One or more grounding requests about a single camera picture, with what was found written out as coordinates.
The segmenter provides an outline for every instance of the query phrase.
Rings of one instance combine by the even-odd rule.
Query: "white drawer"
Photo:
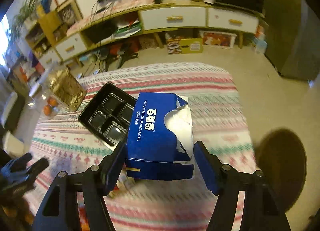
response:
[[[209,8],[208,27],[233,29],[254,34],[258,23],[258,18],[239,11]]]
[[[56,46],[63,60],[66,60],[87,49],[79,34],[74,34]]]
[[[61,59],[55,50],[48,50],[44,55],[40,57],[39,60],[44,69],[48,69],[54,61],[61,62]]]
[[[141,12],[145,30],[166,27],[205,27],[206,10],[198,7],[171,7]]]

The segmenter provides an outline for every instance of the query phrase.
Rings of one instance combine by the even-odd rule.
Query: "blue biscuit box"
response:
[[[193,176],[193,136],[188,98],[140,93],[127,139],[127,175],[176,180]]]

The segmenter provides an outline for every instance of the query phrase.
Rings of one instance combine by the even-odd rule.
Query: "striped bedspread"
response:
[[[256,170],[249,131],[236,86],[224,69],[203,63],[163,63],[119,69],[81,79],[87,95],[79,110],[62,110],[53,119],[40,118],[30,151],[33,161],[45,156],[50,166],[26,194],[35,214],[50,183],[61,170],[86,170],[111,153],[77,118],[92,97],[111,82],[137,98],[140,92],[172,92],[189,98],[194,141],[202,140],[222,163],[238,171]],[[78,194],[80,212],[83,198]],[[105,198],[116,230],[205,230],[217,197],[207,190],[199,170],[190,180],[141,180],[127,193]],[[244,192],[239,193],[233,230],[239,230]]]

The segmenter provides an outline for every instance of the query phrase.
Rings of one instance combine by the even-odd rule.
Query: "potted plant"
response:
[[[13,17],[13,22],[10,28],[10,38],[12,41],[17,41],[21,36],[23,25],[29,30],[36,23],[36,6],[38,0],[25,0],[19,10],[19,14]]]

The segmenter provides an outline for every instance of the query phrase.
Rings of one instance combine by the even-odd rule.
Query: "glass jar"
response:
[[[31,88],[29,97],[28,105],[31,109],[37,110],[40,114],[43,113],[48,118],[58,114],[61,105],[49,91],[44,91],[38,82]]]
[[[57,62],[45,70],[39,79],[39,84],[70,112],[77,111],[87,93],[69,69]]]

